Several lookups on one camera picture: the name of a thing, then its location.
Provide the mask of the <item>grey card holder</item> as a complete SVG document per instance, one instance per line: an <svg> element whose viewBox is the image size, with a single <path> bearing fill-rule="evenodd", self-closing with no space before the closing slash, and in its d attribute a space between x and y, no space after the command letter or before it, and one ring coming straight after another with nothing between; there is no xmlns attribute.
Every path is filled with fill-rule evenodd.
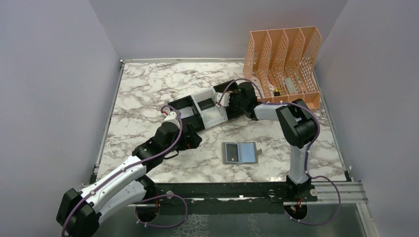
<svg viewBox="0 0 419 237"><path fill-rule="evenodd" d="M226 144L237 144L238 146L238 163L227 163L225 159L225 145ZM253 164L258 163L258 156L262 154L262 150L256 147L255 142L223 142L222 143L222 161L224 164Z"/></svg>

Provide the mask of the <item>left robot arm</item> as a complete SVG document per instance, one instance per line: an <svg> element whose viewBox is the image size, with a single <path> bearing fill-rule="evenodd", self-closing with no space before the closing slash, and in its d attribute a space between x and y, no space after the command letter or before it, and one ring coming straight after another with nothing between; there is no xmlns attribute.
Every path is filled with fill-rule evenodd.
<svg viewBox="0 0 419 237"><path fill-rule="evenodd" d="M134 202L181 198L156 190L146 174L165 160L172 151L199 147L202 138L191 124L166 121L155 135L137 146L121 165L95 183L63 196L56 221L63 237L91 237L99 226L115 212Z"/></svg>

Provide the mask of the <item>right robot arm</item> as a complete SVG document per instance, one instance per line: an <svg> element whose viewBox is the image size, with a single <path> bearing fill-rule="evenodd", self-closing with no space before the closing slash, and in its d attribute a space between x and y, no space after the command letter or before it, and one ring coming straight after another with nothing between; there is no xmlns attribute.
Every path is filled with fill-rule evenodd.
<svg viewBox="0 0 419 237"><path fill-rule="evenodd" d="M303 99L292 102L268 103L257 99L258 90L251 80L242 79L238 92L230 93L229 107L236 106L251 120L278 121L284 138L291 148L290 170L285 187L286 197L297 201L305 194L304 185L311 182L308 163L310 148L320 134L320 124Z"/></svg>

